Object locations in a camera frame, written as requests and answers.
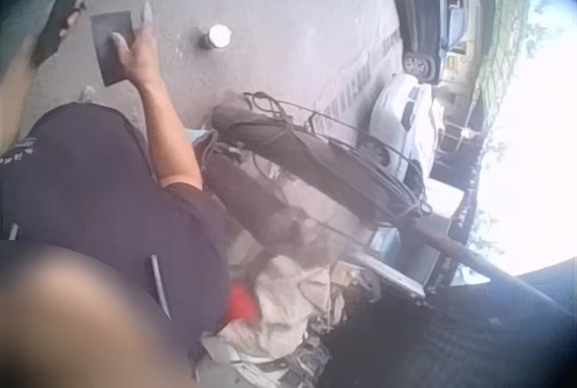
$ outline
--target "foliage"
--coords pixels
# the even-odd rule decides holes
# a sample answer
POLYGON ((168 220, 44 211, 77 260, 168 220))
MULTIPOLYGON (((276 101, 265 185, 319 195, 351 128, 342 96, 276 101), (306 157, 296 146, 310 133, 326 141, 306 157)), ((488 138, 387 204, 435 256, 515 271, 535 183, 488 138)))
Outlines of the foliage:
POLYGON ((534 59, 536 53, 543 46, 543 42, 549 36, 546 27, 539 23, 529 23, 525 26, 525 48, 529 59, 534 59))

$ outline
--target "black t-shirt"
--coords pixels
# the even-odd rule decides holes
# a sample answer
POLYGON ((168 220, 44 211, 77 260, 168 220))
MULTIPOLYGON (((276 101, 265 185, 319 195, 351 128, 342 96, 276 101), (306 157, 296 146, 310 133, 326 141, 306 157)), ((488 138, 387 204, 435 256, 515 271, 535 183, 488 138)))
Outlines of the black t-shirt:
POLYGON ((142 136, 117 111, 68 104, 50 111, 0 160, 1 233, 106 263, 157 298, 158 256, 176 337, 193 359, 228 298, 225 220, 203 192, 155 181, 142 136))

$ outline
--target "asphalt road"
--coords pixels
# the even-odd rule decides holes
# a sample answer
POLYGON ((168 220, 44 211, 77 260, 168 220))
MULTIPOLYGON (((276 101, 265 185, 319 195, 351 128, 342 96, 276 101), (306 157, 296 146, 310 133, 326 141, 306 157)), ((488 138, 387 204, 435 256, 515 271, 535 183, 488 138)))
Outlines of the asphalt road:
MULTIPOLYGON (((138 13, 144 0, 94 0, 88 15, 138 13)), ((187 126, 227 91, 263 90, 355 123, 375 92, 400 71, 402 45, 393 0, 150 0, 161 71, 187 126), (233 32, 221 51, 202 51, 198 38, 215 23, 233 32)), ((2 13, 2 67, 23 33, 51 0, 15 0, 2 13)), ((85 85, 98 101, 142 125, 141 106, 127 83, 104 88, 96 65, 89 16, 41 68, 25 127, 51 108, 78 97, 85 85)), ((327 132, 336 127, 320 123, 327 132)))

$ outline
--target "car wheel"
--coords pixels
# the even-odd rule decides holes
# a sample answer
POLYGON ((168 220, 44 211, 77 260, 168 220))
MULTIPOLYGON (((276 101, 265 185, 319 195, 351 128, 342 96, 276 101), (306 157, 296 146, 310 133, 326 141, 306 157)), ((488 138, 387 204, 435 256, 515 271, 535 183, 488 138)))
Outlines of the car wheel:
POLYGON ((423 170, 417 161, 410 161, 403 181, 413 194, 420 197, 425 190, 425 183, 423 182, 423 170))
POLYGON ((422 54, 408 52, 403 58, 403 68, 419 81, 428 81, 433 73, 433 62, 422 54))
POLYGON ((366 141, 359 145, 361 156, 376 163, 387 167, 390 162, 389 152, 381 143, 366 141))

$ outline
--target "sky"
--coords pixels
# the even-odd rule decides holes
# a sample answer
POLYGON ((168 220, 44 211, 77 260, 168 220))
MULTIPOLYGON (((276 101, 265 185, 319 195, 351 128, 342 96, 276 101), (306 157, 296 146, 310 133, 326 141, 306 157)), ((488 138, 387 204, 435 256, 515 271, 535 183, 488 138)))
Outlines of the sky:
POLYGON ((484 235, 502 250, 485 255, 512 274, 577 256, 577 1, 545 0, 538 14, 543 1, 528 21, 550 35, 533 59, 521 47, 493 128, 507 149, 480 179, 479 208, 498 220, 484 235))

